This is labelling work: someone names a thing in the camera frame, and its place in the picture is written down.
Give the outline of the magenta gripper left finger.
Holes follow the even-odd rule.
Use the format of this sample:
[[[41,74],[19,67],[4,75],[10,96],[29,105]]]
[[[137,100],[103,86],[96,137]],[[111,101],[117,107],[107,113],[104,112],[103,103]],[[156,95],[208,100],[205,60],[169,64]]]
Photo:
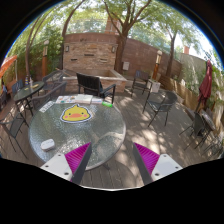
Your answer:
[[[77,185],[80,184],[92,153],[92,144],[84,144],[63,154],[56,153],[41,168]]]

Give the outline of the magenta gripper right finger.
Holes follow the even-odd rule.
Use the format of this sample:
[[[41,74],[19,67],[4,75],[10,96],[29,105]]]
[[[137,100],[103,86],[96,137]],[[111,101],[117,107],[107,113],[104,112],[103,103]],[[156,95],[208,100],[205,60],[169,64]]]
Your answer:
[[[168,154],[159,155],[138,143],[133,144],[133,155],[145,185],[182,169]]]

